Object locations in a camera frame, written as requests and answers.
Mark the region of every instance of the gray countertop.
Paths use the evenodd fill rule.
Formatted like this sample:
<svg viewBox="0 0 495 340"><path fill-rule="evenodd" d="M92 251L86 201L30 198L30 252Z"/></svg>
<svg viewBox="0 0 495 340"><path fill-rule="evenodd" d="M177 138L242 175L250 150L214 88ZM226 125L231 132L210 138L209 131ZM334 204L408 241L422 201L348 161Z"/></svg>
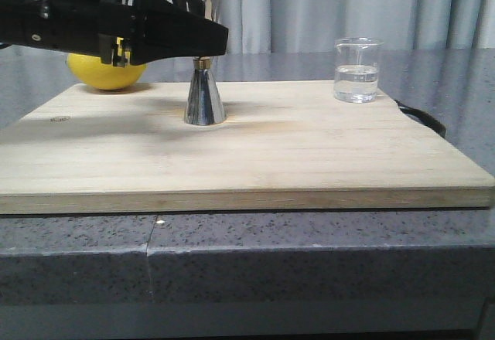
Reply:
<svg viewBox="0 0 495 340"><path fill-rule="evenodd" d="M333 57L332 53L228 55L216 61L215 77L217 81L329 80ZM151 63L142 81L187 81L191 67L189 59ZM393 98L439 119L447 127L448 141L495 174L494 70L495 49L384 52L379 85ZM76 82L63 54L1 59L0 128ZM158 308L153 305L161 306L160 311L164 305L204 305L211 312L205 315L214 316L215 305L257 303L257 310L264 313L256 319L258 331L235 327L234 319L229 327L223 318L224 326L216 329L211 323L201 327L195 322L190 330L188 325L167 328L146 320L154 330L122 329L118 334L124 338L472 329L483 302L494 295L493 209L0 219L0 322L12 319L5 323L27 317L46 320L50 311L29 312L37 308L59 308L60 313L71 308L83 317L93 310L88 305L140 305L135 309L140 312ZM361 310L364 319L352 325L343 324L339 316L322 318L321 323L307 318L297 327L287 321L273 325L272 318L267 325L263 318L268 321L267 313L276 312L267 309L269 303L286 303L284 310L298 303L299 311L315 303L326 309L361 303L352 308L356 313ZM415 305L442 311L442 316L418 317L411 313ZM377 320L374 313L379 307L393 310ZM409 313L410 318L398 325L393 311ZM115 321L124 323L123 318ZM0 326L0 338L37 338L35 333L38 338L56 338L46 328L29 332L26 326L16 326ZM75 338L67 331L67 338ZM86 338L116 336L104 331L80 333Z"/></svg>

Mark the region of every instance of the wooden cutting board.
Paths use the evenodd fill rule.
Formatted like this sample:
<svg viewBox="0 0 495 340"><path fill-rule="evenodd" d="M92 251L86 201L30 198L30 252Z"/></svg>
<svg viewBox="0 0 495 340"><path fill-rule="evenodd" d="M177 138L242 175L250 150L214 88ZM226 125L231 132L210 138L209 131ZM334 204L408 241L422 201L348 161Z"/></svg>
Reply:
<svg viewBox="0 0 495 340"><path fill-rule="evenodd" d="M183 122L188 83L77 84L0 131L1 213L490 206L495 180L380 92L218 83L228 119Z"/></svg>

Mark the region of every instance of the cutting board edge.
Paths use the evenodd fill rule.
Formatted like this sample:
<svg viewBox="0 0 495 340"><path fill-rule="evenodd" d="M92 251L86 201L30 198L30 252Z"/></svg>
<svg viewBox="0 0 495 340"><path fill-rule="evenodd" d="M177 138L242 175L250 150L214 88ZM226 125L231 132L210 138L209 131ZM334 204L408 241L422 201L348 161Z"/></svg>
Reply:
<svg viewBox="0 0 495 340"><path fill-rule="evenodd" d="M0 215L167 213L300 209L491 208L495 188L305 190L249 192L119 192L0 196Z"/></svg>

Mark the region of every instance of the lemon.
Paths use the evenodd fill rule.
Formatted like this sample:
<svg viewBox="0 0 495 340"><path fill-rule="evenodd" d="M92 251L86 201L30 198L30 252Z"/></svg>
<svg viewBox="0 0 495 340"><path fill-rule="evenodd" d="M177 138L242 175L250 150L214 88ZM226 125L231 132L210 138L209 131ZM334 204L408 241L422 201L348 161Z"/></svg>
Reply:
<svg viewBox="0 0 495 340"><path fill-rule="evenodd" d="M139 80L146 65L115 67L103 64L98 56L70 53L67 65L83 83L101 90L118 90L131 86Z"/></svg>

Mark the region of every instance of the jigger cup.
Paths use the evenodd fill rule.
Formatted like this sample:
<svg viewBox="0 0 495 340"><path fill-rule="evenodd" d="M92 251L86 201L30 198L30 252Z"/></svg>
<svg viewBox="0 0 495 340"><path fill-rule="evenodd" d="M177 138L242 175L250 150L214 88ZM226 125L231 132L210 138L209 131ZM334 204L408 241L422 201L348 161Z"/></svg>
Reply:
<svg viewBox="0 0 495 340"><path fill-rule="evenodd" d="M175 6L194 15L217 22L222 0L172 0ZM184 121L187 124L207 126L226 119L217 84L211 72L212 58L194 57L194 74L189 88Z"/></svg>

